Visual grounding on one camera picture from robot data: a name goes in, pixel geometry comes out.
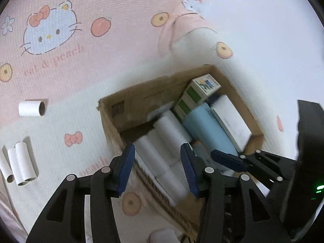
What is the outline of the white cardboard tube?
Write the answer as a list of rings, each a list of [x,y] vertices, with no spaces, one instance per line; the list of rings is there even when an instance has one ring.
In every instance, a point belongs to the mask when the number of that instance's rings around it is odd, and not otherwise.
[[[36,179],[37,175],[33,168],[27,144],[25,142],[18,142],[15,144],[15,150],[23,180],[29,182]]]
[[[155,129],[149,131],[147,135],[150,142],[154,145],[160,156],[169,166],[177,163],[177,158],[173,156]]]
[[[8,150],[8,158],[9,158],[9,162],[11,165],[11,169],[12,169],[14,180],[15,180],[16,184],[18,186],[25,185],[27,183],[27,181],[24,181],[24,179],[21,175],[15,148],[11,148]]]
[[[180,157],[181,145],[192,141],[190,134],[170,110],[164,112],[153,126],[171,154],[176,158]]]
[[[169,171],[170,167],[146,135],[138,138],[134,142],[134,146],[138,155],[155,177],[163,176]]]
[[[45,114],[45,110],[45,103],[41,100],[22,101],[18,106],[21,117],[41,117]]]
[[[2,150],[0,150],[0,169],[5,181],[8,183],[12,183],[14,181],[12,169],[7,159],[5,158],[5,155]]]

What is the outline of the white spiral notebook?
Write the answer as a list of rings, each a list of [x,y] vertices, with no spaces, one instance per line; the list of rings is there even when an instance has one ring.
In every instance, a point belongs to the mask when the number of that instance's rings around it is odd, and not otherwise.
[[[238,152],[243,152],[252,132],[227,95],[217,95],[211,111]]]

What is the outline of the pink patterned blanket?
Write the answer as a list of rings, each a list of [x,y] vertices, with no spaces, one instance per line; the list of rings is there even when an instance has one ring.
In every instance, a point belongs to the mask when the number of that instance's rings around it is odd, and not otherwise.
[[[1,193],[1,219],[18,242],[26,242],[28,234],[11,209],[9,199]]]

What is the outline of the light blue notebook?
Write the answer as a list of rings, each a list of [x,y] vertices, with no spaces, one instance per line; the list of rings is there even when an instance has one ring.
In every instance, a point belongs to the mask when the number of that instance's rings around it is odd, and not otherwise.
[[[202,142],[207,152],[219,150],[238,156],[230,138],[216,120],[211,108],[203,103],[192,110],[182,121],[184,128],[196,140]]]

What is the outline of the brown cardboard box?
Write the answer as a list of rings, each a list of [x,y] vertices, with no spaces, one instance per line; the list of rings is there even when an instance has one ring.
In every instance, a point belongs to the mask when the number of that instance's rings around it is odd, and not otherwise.
[[[248,85],[250,80],[227,75],[213,65],[158,77],[100,99],[98,110],[107,143],[115,152],[123,150],[127,142],[134,142],[148,132],[154,115],[161,113],[160,108],[176,103],[191,79],[206,73],[220,83],[221,92],[229,96],[251,129],[252,137],[245,151],[251,154],[261,148],[264,144],[264,133],[242,92],[243,86]],[[166,195],[154,184],[153,178],[136,162],[133,164],[126,191],[138,195],[142,203],[148,201],[159,215],[185,235],[192,239],[197,238],[201,200],[195,200],[192,195],[188,195],[181,203],[172,206]]]

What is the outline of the white tube in box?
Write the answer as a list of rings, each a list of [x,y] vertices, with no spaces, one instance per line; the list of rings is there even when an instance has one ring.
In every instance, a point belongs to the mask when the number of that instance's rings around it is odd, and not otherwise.
[[[173,164],[166,173],[157,177],[156,180],[172,199],[173,205],[177,205],[187,197],[189,188],[180,161]]]

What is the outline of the green white small carton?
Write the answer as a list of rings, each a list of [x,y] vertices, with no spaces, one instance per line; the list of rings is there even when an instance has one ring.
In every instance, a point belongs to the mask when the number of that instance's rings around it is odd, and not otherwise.
[[[174,107],[174,113],[182,121],[192,110],[205,102],[221,88],[210,74],[196,77],[188,84]]]

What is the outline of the pink hello kitty mat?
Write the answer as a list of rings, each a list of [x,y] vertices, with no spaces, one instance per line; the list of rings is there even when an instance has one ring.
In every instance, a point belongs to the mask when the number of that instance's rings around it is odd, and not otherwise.
[[[27,233],[68,173],[107,165],[98,100],[161,75],[215,65],[243,86],[263,148],[293,156],[275,106],[269,46],[257,24],[274,0],[10,0],[1,14],[1,150],[25,142],[37,178],[1,181]],[[22,101],[45,114],[21,117]]]

